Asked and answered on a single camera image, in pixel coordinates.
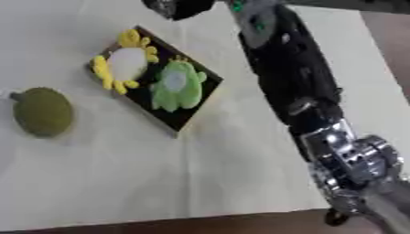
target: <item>plush toy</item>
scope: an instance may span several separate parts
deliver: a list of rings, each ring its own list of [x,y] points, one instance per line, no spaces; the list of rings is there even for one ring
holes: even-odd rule
[[[14,116],[28,133],[38,137],[54,137],[64,132],[73,119],[70,102],[49,88],[34,88],[22,93],[12,93],[16,101]]]
[[[177,56],[171,59],[157,76],[158,82],[151,85],[152,108],[174,112],[179,107],[191,109],[202,99],[204,72],[197,72],[187,59]]]
[[[151,39],[139,35],[135,29],[126,30],[118,37],[121,48],[114,51],[108,59],[97,56],[92,69],[102,80],[105,89],[126,94],[127,89],[136,89],[139,83],[135,80],[146,71],[148,62],[158,63],[155,47],[149,47]]]

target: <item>black tray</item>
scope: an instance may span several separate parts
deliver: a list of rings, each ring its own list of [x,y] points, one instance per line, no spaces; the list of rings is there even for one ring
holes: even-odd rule
[[[192,117],[203,107],[204,103],[210,98],[210,96],[221,85],[223,79],[215,74],[213,71],[205,68],[199,62],[190,58],[186,54],[170,46],[162,39],[154,36],[149,31],[142,27],[135,27],[141,37],[150,37],[150,46],[156,47],[158,50],[159,62],[157,64],[149,63],[146,72],[138,79],[140,88],[129,89],[125,94],[126,99],[132,101],[141,107],[148,115],[154,117],[156,122],[160,121],[165,125],[168,130],[174,135],[178,135],[191,121]],[[110,57],[111,53],[121,48],[117,43],[112,44],[100,55],[103,55],[106,59]],[[153,110],[151,107],[151,91],[149,86],[156,82],[156,74],[159,73],[167,64],[169,59],[174,59],[176,55],[180,55],[182,58],[187,58],[190,63],[195,67],[197,72],[203,71],[207,74],[208,78],[202,83],[202,101],[193,109],[177,109],[170,113],[163,109]],[[92,74],[92,77],[98,79],[92,70],[92,60],[86,64],[86,69]]]

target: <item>white fabric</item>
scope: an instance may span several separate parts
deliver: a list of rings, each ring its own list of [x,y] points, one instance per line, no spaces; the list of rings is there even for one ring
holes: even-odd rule
[[[108,58],[113,77],[120,81],[138,78],[146,63],[146,52],[141,48],[120,48]]]
[[[359,134],[379,133],[406,157],[410,109],[358,12],[298,7],[329,60]],[[178,139],[112,99],[83,71],[139,24],[226,79]],[[0,100],[0,229],[326,207],[284,126],[256,85],[227,9],[172,23],[138,0],[8,0],[0,7],[4,91],[47,86],[76,121],[35,139]]]

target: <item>floor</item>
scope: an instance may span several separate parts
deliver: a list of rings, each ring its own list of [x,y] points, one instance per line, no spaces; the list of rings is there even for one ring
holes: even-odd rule
[[[410,102],[410,15],[375,12],[361,15]]]
[[[295,5],[410,14],[408,0],[287,0],[287,2]]]

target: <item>green fruit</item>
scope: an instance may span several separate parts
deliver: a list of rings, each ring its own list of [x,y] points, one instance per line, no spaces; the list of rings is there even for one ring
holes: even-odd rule
[[[53,137],[71,124],[73,110],[70,102],[49,88],[34,88],[23,93],[12,93],[17,101],[14,115],[18,124],[38,137]]]

